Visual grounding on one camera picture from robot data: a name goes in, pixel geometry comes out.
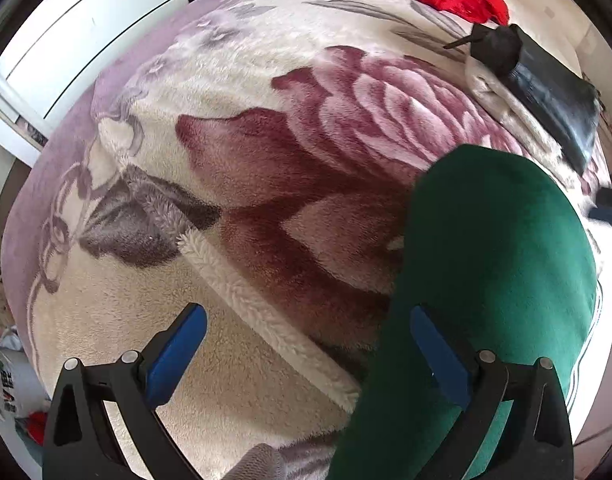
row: black leather pouch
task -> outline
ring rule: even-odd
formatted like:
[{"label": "black leather pouch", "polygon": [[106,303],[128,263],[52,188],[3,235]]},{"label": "black leather pouch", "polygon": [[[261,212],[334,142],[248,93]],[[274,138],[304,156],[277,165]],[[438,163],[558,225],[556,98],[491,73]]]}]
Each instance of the black leather pouch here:
[{"label": "black leather pouch", "polygon": [[476,23],[466,38],[470,55],[482,62],[535,116],[561,146],[571,167],[584,173],[593,154],[599,121],[598,92],[540,47],[520,27]]}]

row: purple blanket border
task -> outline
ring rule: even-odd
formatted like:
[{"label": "purple blanket border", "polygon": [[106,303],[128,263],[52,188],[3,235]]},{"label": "purple blanket border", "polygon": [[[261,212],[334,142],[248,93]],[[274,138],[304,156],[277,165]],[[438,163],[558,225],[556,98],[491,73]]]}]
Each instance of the purple blanket border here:
[{"label": "purple blanket border", "polygon": [[2,241],[4,291],[27,353],[31,346],[26,307],[33,281],[39,272],[42,224],[50,214],[52,199],[62,175],[73,164],[82,161],[87,144],[97,133],[93,117],[108,110],[137,68],[165,52],[185,25],[224,3],[232,5],[238,1],[195,0],[166,22],[160,23],[100,73],[46,144],[10,211]]}]

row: flower petal print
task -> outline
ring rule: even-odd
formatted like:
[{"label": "flower petal print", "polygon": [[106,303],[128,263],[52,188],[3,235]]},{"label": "flower petal print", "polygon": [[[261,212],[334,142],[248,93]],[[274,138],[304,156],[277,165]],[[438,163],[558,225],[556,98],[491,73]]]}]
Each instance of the flower petal print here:
[{"label": "flower petal print", "polygon": [[416,179],[459,144],[521,146],[412,57],[334,46],[271,85],[283,111],[182,115],[177,138],[240,272],[321,345],[371,348]]}]

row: fleece blanket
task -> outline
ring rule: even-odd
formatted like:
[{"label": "fleece blanket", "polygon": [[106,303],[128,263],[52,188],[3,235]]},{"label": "fleece blanket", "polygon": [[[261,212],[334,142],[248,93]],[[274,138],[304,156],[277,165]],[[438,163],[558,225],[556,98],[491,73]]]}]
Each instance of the fleece blanket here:
[{"label": "fleece blanket", "polygon": [[[415,0],[197,0],[102,72],[4,235],[6,294],[46,388],[67,358],[141,349],[196,301],[208,334],[158,410],[182,452],[217,479],[264,443],[289,478],[323,478],[415,182],[460,144],[532,159],[468,95],[466,51],[442,48],[467,28]],[[593,160],[586,195],[608,181],[599,147]]]}]

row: bedspread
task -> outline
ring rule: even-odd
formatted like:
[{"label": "bedspread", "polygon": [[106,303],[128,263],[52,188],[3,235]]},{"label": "bedspread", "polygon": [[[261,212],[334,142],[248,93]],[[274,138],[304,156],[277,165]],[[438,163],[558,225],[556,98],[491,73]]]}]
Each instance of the bedspread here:
[{"label": "bedspread", "polygon": [[[158,411],[171,436],[207,479],[259,442],[290,478],[323,478],[414,183],[463,143],[529,157],[467,94],[465,50],[442,49],[466,33],[415,0],[197,0],[102,72],[4,239],[49,391],[65,359],[140,349],[195,301],[209,329]],[[597,150],[586,195],[608,181]]]}]

